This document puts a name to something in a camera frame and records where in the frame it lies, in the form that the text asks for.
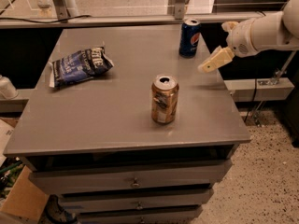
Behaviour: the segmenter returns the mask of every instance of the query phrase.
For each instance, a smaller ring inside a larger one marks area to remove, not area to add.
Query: brown can
[[[178,103],[178,82],[170,75],[160,74],[152,83],[151,117],[158,123],[175,120]]]

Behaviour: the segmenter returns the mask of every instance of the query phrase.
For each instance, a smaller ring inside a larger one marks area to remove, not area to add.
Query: white bottle
[[[15,98],[19,93],[9,78],[0,75],[0,93],[8,100]]]

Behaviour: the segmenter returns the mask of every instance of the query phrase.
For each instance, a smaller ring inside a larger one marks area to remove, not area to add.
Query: cardboard box
[[[21,171],[13,189],[0,208],[0,223],[38,223],[48,202],[49,195],[29,181],[28,176],[30,173],[31,171],[26,166]]]

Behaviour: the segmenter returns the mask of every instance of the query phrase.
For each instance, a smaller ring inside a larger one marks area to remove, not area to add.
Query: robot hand
[[[198,66],[199,72],[210,72],[230,63],[234,56],[248,57],[263,50],[299,50],[299,0],[290,0],[283,11],[242,22],[227,21],[227,48],[217,47]]]

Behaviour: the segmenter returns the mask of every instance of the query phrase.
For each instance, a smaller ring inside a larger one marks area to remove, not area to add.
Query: blue can
[[[191,58],[197,51],[200,36],[200,22],[196,19],[187,19],[181,26],[179,54]]]

